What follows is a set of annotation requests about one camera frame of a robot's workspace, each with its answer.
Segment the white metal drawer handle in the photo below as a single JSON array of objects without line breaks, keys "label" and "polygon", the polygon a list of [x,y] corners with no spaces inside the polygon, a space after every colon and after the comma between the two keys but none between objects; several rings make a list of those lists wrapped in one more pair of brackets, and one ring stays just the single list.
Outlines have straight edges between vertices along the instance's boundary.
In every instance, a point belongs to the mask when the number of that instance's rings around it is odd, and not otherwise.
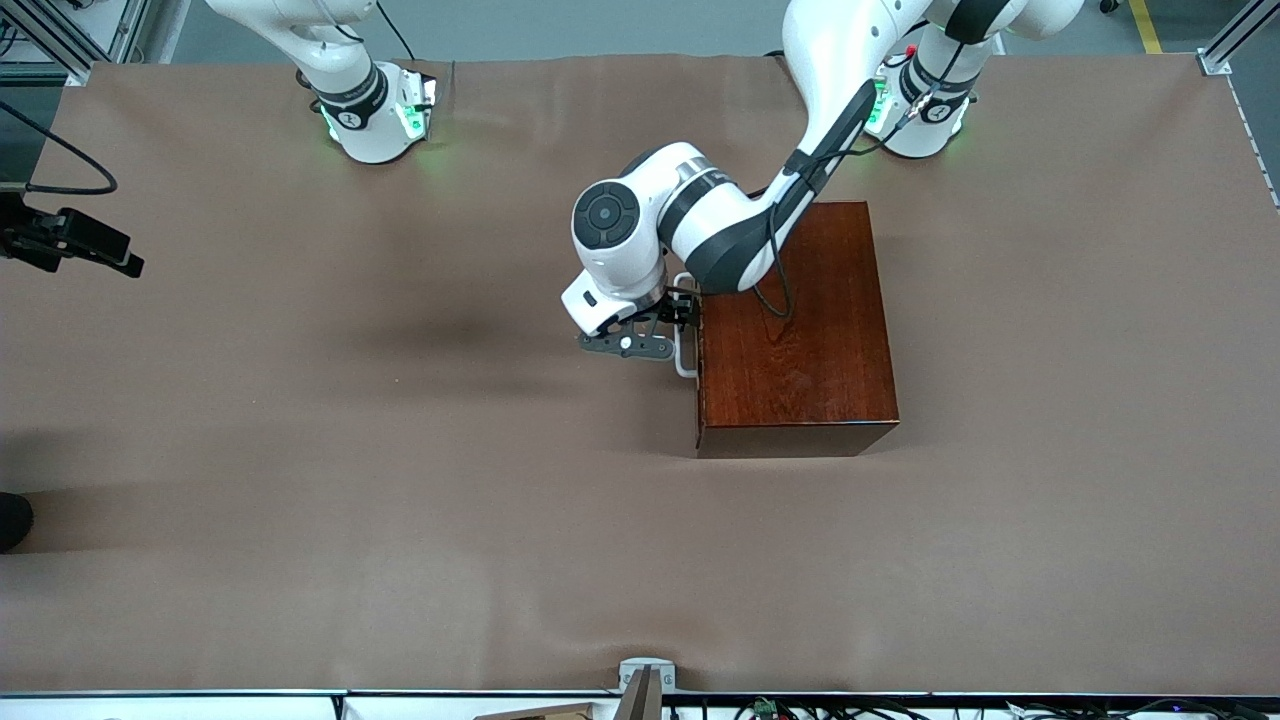
[{"label": "white metal drawer handle", "polygon": [[[692,275],[690,273],[687,273],[687,272],[678,273],[672,279],[671,288],[684,288],[685,291],[692,290],[692,291],[699,292],[698,287],[696,287],[696,282],[692,279]],[[696,355],[695,348],[694,348],[694,345],[696,343],[696,341],[695,340],[685,340],[686,329],[687,329],[687,327],[684,328],[682,334],[680,334],[676,338],[672,338],[676,342],[675,356],[673,356],[672,361],[675,364],[675,370],[677,372],[677,374],[680,377],[682,377],[685,379],[696,379],[698,378],[696,365],[689,366],[685,363],[685,357],[694,357]]]}]

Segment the dark red wooden cabinet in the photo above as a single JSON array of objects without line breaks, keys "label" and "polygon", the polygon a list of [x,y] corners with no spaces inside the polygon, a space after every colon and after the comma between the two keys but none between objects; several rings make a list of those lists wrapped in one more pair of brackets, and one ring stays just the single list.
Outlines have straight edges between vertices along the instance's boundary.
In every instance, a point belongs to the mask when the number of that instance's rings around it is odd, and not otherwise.
[{"label": "dark red wooden cabinet", "polygon": [[851,457],[900,424],[867,202],[812,205],[762,287],[791,291],[791,313],[754,293],[701,304],[701,459]]}]

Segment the black round ribbed object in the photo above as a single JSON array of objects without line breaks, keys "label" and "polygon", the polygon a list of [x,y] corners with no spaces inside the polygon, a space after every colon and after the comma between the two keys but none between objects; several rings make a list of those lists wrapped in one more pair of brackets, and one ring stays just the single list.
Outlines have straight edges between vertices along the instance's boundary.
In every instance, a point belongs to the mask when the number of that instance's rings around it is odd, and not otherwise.
[{"label": "black round ribbed object", "polygon": [[33,524],[35,510],[27,497],[0,492],[0,555],[20,544]]}]

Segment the brown cardboard piece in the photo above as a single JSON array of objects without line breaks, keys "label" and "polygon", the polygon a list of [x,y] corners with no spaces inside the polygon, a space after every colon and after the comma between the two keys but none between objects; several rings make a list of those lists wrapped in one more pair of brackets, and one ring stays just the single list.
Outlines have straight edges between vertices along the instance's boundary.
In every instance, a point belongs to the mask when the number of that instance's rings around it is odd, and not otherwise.
[{"label": "brown cardboard piece", "polygon": [[581,702],[481,714],[474,720],[595,720],[594,710],[593,702]]}]

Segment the yellow floor tape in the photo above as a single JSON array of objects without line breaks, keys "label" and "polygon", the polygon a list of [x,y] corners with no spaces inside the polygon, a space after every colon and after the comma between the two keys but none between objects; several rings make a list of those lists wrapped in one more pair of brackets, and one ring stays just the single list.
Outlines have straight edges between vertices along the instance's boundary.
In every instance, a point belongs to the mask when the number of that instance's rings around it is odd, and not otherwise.
[{"label": "yellow floor tape", "polygon": [[1125,4],[1130,8],[1143,51],[1148,55],[1164,54],[1147,0],[1125,0]]}]

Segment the aluminium frame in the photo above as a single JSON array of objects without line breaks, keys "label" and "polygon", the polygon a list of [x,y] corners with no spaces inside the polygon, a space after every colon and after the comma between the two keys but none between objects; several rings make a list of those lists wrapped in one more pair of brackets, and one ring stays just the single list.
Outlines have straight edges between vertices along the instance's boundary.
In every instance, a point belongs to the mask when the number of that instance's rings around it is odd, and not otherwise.
[{"label": "aluminium frame", "polygon": [[192,0],[0,0],[0,87],[87,83],[105,63],[168,63]]}]

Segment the grey metal bracket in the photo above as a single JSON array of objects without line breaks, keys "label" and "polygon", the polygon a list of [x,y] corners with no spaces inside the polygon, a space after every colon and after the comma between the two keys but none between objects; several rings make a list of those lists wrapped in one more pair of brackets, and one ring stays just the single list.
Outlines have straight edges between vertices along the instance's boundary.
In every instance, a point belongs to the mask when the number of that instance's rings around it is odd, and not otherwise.
[{"label": "grey metal bracket", "polygon": [[669,720],[668,694],[677,691],[676,666],[654,657],[632,657],[620,664],[620,701],[612,720]]}]

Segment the white table edge rail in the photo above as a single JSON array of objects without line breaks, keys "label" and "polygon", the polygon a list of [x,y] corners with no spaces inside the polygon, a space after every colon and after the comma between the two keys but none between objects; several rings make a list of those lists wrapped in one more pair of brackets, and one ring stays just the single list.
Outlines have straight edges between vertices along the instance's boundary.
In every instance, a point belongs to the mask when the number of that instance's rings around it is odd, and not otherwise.
[{"label": "white table edge rail", "polygon": [[[474,720],[581,702],[612,720],[618,701],[618,691],[0,692],[0,720]],[[686,691],[666,707],[669,720],[1280,720],[1280,696]]]}]

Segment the aluminium profile post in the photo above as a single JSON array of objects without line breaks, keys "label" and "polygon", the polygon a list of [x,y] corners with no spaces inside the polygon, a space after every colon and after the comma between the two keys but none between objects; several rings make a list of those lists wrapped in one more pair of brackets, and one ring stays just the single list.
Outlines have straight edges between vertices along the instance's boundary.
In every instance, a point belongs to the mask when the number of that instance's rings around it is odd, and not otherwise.
[{"label": "aluminium profile post", "polygon": [[1203,46],[1196,59],[1203,76],[1230,76],[1230,58],[1280,15],[1280,0],[1245,0],[1242,9]]}]

